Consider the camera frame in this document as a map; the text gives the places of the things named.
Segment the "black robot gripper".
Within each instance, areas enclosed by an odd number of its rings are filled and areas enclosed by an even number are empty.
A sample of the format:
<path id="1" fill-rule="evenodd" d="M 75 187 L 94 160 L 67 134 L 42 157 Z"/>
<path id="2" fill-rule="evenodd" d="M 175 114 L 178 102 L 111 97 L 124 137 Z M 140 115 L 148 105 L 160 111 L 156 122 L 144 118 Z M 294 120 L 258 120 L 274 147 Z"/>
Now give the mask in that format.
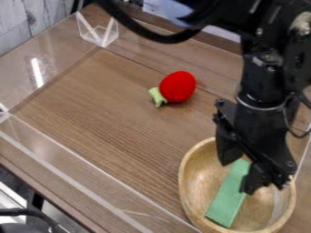
<path id="1" fill-rule="evenodd" d="M 251 160 L 241 191 L 253 195 L 262 187 L 285 188 L 297 172 L 287 133 L 298 111 L 298 101 L 285 91 L 281 54 L 274 51 L 249 53 L 243 60 L 237 100 L 215 101 L 218 112 L 214 122 L 222 166 L 242 157 Z"/>

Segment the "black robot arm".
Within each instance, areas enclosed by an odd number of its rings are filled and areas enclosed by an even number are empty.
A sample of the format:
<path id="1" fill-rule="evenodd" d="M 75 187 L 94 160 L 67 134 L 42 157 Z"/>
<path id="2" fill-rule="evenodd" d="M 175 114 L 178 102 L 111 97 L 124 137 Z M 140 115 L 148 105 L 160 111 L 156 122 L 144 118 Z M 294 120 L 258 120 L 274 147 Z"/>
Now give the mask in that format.
<path id="1" fill-rule="evenodd" d="M 190 11 L 179 17 L 193 27 L 215 25 L 241 35 L 243 73 L 235 101 L 218 99 L 214 115 L 217 147 L 223 165 L 251 160 L 241 191 L 282 189 L 298 165 L 287 145 L 299 106 L 311 109 L 311 1 L 182 0 Z"/>

